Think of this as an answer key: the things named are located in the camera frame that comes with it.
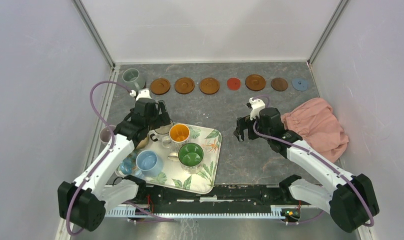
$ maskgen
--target blue coaster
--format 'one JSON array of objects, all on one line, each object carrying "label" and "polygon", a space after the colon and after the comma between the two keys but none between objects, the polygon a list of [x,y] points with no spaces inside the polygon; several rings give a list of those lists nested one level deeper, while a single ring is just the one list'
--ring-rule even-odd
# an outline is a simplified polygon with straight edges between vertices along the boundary
[{"label": "blue coaster", "polygon": [[302,78],[295,78],[292,80],[293,87],[298,91],[305,91],[308,89],[308,81]]}]

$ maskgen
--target red coaster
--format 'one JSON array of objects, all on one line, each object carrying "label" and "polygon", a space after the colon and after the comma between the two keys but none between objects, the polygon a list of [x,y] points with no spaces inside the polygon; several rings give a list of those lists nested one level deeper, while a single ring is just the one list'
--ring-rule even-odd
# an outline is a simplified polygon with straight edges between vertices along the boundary
[{"label": "red coaster", "polygon": [[230,90],[236,91],[239,90],[240,88],[240,79],[236,78],[236,77],[232,77],[227,81],[227,87]]}]

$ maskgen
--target white wall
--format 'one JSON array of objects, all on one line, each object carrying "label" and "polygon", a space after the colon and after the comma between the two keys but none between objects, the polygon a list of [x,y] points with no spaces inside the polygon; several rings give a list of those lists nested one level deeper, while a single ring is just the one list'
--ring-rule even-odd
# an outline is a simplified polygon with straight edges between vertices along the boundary
[{"label": "white wall", "polygon": [[0,240],[54,238],[109,72],[72,1],[0,0]]},{"label": "white wall", "polygon": [[116,62],[307,60],[339,0],[83,0]]},{"label": "white wall", "polygon": [[349,135],[341,159],[373,182],[375,239],[404,239],[404,0],[350,1],[313,72]]}]

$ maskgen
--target folded fabric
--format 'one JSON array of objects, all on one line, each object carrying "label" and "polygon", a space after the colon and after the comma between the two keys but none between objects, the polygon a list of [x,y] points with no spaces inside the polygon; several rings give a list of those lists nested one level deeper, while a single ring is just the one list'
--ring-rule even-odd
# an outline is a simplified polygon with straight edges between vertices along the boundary
[{"label": "folded fabric", "polygon": [[308,144],[334,163],[349,142],[333,109],[322,98],[313,98],[281,116],[286,129],[301,135]]}]

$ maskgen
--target floral tray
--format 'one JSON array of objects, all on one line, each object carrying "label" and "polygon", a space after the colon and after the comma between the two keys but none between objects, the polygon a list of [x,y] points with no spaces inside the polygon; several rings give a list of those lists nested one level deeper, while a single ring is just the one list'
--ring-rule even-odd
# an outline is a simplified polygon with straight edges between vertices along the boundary
[{"label": "floral tray", "polygon": [[[193,126],[186,124],[190,129],[190,143],[196,143],[203,148],[203,168],[196,174],[188,174],[181,168],[179,161],[168,159],[169,150],[162,147],[161,141],[150,141],[146,147],[139,151],[133,151],[127,156],[131,159],[131,175],[144,179],[146,182],[168,188],[183,190],[197,194],[207,194],[213,188],[215,174],[218,166],[219,151],[222,135],[212,128]],[[152,150],[162,158],[163,169],[157,177],[146,177],[138,170],[135,160],[140,151]]]}]

